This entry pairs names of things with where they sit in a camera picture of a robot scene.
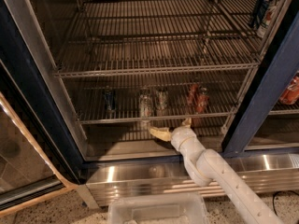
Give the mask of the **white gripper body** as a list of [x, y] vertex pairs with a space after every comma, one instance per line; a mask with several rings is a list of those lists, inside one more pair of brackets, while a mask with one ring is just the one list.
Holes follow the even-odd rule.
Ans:
[[178, 152], [194, 151], [196, 140], [196, 134], [188, 127], [178, 127], [171, 134], [171, 144]]

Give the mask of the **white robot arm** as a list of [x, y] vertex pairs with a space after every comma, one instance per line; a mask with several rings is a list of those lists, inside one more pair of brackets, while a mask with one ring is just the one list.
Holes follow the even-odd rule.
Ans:
[[170, 142], [182, 155], [184, 167], [196, 185], [207, 187], [215, 180], [247, 224], [283, 224], [218, 152], [202, 145], [191, 124], [191, 119], [185, 119], [173, 131], [153, 126], [148, 130], [152, 136]]

